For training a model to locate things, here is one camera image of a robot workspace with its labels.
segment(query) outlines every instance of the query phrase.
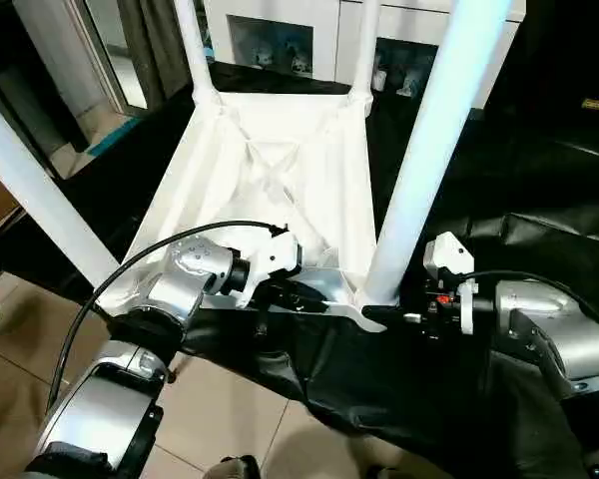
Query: black table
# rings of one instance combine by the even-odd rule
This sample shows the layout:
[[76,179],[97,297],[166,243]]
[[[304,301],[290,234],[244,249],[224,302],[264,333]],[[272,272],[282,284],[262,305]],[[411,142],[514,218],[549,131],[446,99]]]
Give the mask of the black table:
[[[347,91],[222,64],[213,66],[212,76],[224,91]],[[367,120],[377,230],[417,107],[379,94]],[[64,185],[117,259],[139,227],[193,109],[191,91],[181,92]],[[477,269],[542,273],[599,307],[598,155],[509,119],[470,122],[421,243],[446,230],[465,241]],[[404,277],[404,304],[420,291],[419,264],[414,260]],[[0,266],[78,302],[91,292],[29,217],[0,233]],[[256,333],[263,322],[264,337]],[[202,311],[183,348],[302,401],[333,427],[377,435],[458,477],[475,477],[475,471],[489,477],[532,477],[538,471],[580,477],[577,445],[536,370],[492,353],[485,324],[473,337],[439,345],[404,327],[366,334],[345,319]]]

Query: black cable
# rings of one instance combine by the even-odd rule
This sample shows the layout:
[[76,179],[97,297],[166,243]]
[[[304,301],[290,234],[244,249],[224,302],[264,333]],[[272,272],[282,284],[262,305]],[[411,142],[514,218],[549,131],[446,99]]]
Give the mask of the black cable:
[[142,251],[135,254],[128,261],[124,262],[120,267],[118,267],[113,273],[107,277],[102,284],[100,284],[93,294],[89,298],[89,300],[82,306],[82,309],[76,315],[76,318],[71,323],[71,327],[69,327],[69,332],[64,339],[64,343],[62,344],[62,349],[60,351],[60,355],[58,357],[58,362],[56,363],[56,369],[53,373],[53,381],[51,382],[51,389],[49,390],[49,400],[47,401],[47,412],[51,410],[51,407],[56,402],[58,398],[58,393],[60,391],[60,382],[62,381],[62,375],[64,374],[64,368],[67,364],[67,359],[69,357],[69,352],[71,351],[71,345],[76,337],[78,329],[82,324],[82,321],[87,315],[87,312],[93,308],[96,303],[96,300],[100,295],[105,291],[107,287],[111,285],[113,281],[115,281],[118,277],[122,275],[127,269],[129,269],[132,265],[138,262],[143,257],[151,254],[156,249],[159,249],[163,246],[171,244],[177,240],[181,240],[186,237],[190,237],[191,235],[196,235],[199,233],[207,232],[209,230],[216,230],[219,228],[227,228],[227,227],[252,227],[252,228],[264,228],[269,230],[272,235],[278,235],[282,233],[284,230],[276,227],[275,225],[270,225],[268,223],[263,222],[252,222],[247,220],[234,220],[230,222],[218,222],[211,223],[209,225],[204,225],[202,227],[191,228],[190,230],[186,230],[185,232],[178,233],[166,239],[162,239],[155,244],[143,249]]
[[542,276],[541,274],[536,274],[534,272],[527,271],[515,271],[512,269],[485,269],[483,271],[474,271],[468,272],[466,274],[460,274],[458,277],[460,282],[464,282],[467,279],[478,279],[480,277],[487,276],[495,276],[510,279],[534,279],[536,281],[548,284],[549,286],[552,286],[555,289],[559,289],[561,292],[572,297],[575,301],[579,303],[579,306],[581,306],[584,312],[593,315],[593,319],[595,319],[599,323],[599,311],[592,304],[590,304],[581,295],[573,291],[570,288],[570,286],[567,286],[563,282],[557,281],[555,279],[550,279],[549,277]]

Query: yellow label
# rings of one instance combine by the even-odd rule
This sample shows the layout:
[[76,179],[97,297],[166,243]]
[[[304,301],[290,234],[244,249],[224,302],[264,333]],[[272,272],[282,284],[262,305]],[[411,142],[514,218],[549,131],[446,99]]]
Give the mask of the yellow label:
[[599,100],[591,100],[586,98],[581,104],[581,108],[587,108],[588,110],[599,110]]

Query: curtain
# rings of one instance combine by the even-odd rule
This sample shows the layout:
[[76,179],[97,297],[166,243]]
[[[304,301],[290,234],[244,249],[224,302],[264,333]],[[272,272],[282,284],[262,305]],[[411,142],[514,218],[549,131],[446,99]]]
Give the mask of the curtain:
[[171,0],[118,0],[124,36],[153,110],[191,83],[191,75]]

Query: white cylindrical post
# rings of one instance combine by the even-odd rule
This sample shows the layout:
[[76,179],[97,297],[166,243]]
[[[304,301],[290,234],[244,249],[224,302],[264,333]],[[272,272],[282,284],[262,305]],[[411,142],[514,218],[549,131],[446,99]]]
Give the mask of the white cylindrical post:
[[198,103],[219,102],[218,92],[211,81],[200,26],[193,0],[174,0],[180,33],[187,52],[187,60],[193,78],[193,99]]
[[94,287],[118,262],[0,115],[0,181]]
[[439,47],[359,303],[395,304],[511,0],[459,0]]
[[370,96],[370,82],[372,81],[372,67],[377,43],[379,0],[364,0],[362,15],[355,78],[349,93],[352,97]]

